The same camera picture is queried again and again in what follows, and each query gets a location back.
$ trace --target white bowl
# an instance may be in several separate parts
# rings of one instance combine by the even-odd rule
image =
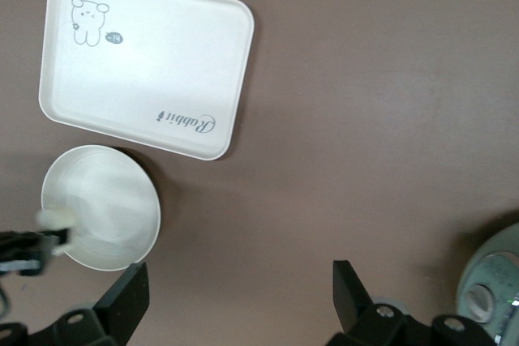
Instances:
[[[77,225],[66,253],[100,271],[118,271],[142,260],[161,225],[151,179],[111,147],[87,145],[62,154],[45,176],[41,207],[75,212]]]

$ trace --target brown table surface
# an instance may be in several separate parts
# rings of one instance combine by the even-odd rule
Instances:
[[[321,345],[332,261],[418,320],[454,310],[472,250],[519,207],[517,0],[242,0],[255,37],[230,150],[201,161],[79,130],[38,105],[46,0],[0,2],[1,227],[35,229],[64,151],[122,147],[162,230],[131,345]],[[32,331],[120,272],[56,258],[8,276]]]

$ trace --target white tray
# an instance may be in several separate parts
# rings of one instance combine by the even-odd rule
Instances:
[[[253,31],[238,0],[47,0],[41,109],[215,160],[230,144]]]

